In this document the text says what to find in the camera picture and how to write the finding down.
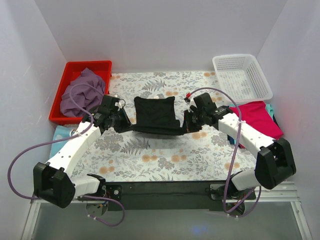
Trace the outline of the black t shirt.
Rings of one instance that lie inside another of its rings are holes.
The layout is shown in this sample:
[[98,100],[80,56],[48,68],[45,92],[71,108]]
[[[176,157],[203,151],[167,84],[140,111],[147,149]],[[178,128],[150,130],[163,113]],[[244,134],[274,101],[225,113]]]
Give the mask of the black t shirt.
[[132,130],[156,135],[183,135],[185,132],[176,119],[174,103],[174,96],[163,99],[135,97],[136,124]]

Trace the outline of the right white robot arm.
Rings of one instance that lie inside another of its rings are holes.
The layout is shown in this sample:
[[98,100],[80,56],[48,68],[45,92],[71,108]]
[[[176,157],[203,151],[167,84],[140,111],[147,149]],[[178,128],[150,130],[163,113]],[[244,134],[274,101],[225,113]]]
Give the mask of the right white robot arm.
[[255,158],[255,168],[243,170],[227,177],[223,187],[226,196],[237,199],[245,190],[264,187],[271,190],[297,172],[290,143],[274,139],[240,121],[240,113],[229,107],[217,107],[205,92],[194,98],[187,94],[184,99],[189,108],[184,111],[183,128],[188,133],[196,132],[203,125],[233,137]]

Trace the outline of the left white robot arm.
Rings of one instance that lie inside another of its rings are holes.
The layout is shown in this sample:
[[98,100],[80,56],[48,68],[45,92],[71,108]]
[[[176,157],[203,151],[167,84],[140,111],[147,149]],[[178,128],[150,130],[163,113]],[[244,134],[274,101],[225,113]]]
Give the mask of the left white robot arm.
[[92,196],[101,200],[106,196],[106,181],[89,173],[73,178],[73,171],[88,148],[108,129],[126,132],[132,126],[125,110],[126,102],[117,96],[104,95],[100,105],[86,113],[72,138],[46,163],[33,168],[34,195],[60,208],[72,200]]

